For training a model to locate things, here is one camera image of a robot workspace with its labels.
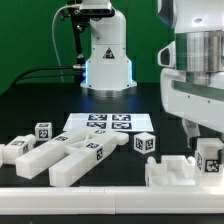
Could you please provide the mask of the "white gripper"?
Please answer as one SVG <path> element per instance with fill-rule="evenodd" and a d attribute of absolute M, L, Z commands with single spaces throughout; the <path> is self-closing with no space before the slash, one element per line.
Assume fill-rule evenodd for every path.
<path fill-rule="evenodd" d="M 164 68 L 160 86 L 165 111 L 184 118 L 182 127 L 188 147 L 200 136 L 198 124 L 224 133 L 224 72 L 213 73 L 206 86 L 187 82 L 183 71 Z"/>

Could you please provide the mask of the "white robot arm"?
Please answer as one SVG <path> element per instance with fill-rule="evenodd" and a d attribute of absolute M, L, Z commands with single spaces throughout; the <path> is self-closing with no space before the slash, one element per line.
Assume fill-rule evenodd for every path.
<path fill-rule="evenodd" d="M 224 0 L 154 0 L 157 22 L 140 33 L 161 66 L 166 112 L 182 119 L 189 138 L 204 126 L 224 136 Z M 125 54 L 125 18 L 110 0 L 83 0 L 90 19 L 90 58 L 81 87 L 122 92 L 136 85 Z"/>

